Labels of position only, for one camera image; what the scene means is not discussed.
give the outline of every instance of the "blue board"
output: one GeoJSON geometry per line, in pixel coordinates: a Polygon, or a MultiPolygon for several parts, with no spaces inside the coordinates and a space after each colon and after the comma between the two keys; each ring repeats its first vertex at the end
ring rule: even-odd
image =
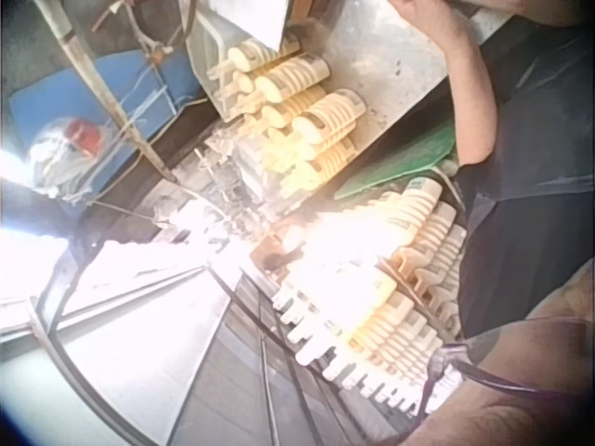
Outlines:
{"type": "MultiPolygon", "coordinates": [[[[153,91],[157,92],[162,88],[153,71],[146,73],[139,81],[148,68],[140,50],[98,58],[95,60],[95,66],[118,100],[122,100],[134,89],[122,104],[128,115],[131,115],[153,91]]],[[[160,73],[177,109],[198,95],[200,86],[194,77],[186,52],[178,51],[166,59],[160,67],[160,73]]],[[[98,125],[104,125],[109,120],[108,113],[73,69],[56,72],[23,88],[10,97],[9,105],[16,131],[26,151],[44,126],[61,117],[83,118],[98,125]]],[[[174,114],[166,97],[162,95],[140,116],[136,125],[145,138],[150,138],[174,114]]],[[[105,187],[133,151],[132,147],[123,147],[118,152],[95,178],[94,192],[105,187]]],[[[69,215],[79,217],[85,206],[65,203],[64,209],[69,215]]]]}

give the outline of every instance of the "green mat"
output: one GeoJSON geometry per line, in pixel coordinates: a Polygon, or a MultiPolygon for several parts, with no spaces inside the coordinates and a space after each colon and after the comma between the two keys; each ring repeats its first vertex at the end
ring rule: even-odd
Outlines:
{"type": "Polygon", "coordinates": [[[454,123],[448,121],[438,125],[398,151],[367,165],[335,193],[335,200],[342,200],[387,181],[430,169],[445,158],[454,146],[454,123]]]}

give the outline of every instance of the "hand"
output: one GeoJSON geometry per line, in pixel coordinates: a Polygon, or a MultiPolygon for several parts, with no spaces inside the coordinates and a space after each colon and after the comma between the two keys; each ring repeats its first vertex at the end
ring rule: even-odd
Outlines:
{"type": "Polygon", "coordinates": [[[444,52],[469,39],[466,19],[444,0],[389,0],[389,3],[444,52]]]}

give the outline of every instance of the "red object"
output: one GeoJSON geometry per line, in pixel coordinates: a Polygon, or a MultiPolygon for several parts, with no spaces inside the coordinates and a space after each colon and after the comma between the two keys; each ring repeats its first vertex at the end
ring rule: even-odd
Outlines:
{"type": "Polygon", "coordinates": [[[99,127],[89,121],[74,119],[64,131],[64,136],[79,151],[97,158],[101,152],[101,132],[99,127]]]}

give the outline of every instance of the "metal table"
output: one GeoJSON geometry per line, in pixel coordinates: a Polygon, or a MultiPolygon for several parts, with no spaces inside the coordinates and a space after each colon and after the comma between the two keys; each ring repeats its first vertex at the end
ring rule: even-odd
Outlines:
{"type": "MultiPolygon", "coordinates": [[[[480,9],[471,17],[483,43],[510,15],[480,9]]],[[[300,26],[306,50],[324,57],[331,77],[327,91],[350,88],[368,113],[350,138],[359,152],[369,147],[447,75],[441,50],[406,24],[386,0],[330,2],[324,16],[300,26]]]]}

